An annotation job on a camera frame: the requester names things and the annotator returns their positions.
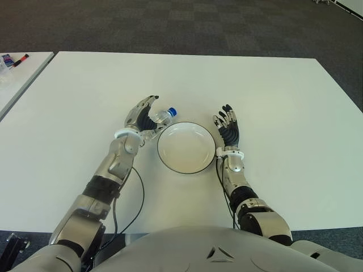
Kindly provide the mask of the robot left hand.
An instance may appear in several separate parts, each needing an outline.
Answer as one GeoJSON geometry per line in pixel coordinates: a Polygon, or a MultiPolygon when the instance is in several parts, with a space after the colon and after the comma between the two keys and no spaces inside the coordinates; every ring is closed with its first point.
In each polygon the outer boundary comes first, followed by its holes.
{"type": "Polygon", "coordinates": [[[149,117],[151,106],[157,99],[159,99],[158,95],[150,95],[137,103],[129,111],[124,126],[138,130],[139,132],[163,128],[163,124],[156,123],[149,117]]]}

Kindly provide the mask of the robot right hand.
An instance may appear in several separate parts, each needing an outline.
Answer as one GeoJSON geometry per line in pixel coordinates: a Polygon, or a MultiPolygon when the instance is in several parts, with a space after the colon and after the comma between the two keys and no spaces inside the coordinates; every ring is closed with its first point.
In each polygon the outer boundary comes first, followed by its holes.
{"type": "Polygon", "coordinates": [[[213,123],[223,139],[224,145],[238,147],[239,127],[237,117],[233,108],[226,104],[222,106],[222,111],[213,116],[213,123]]]}

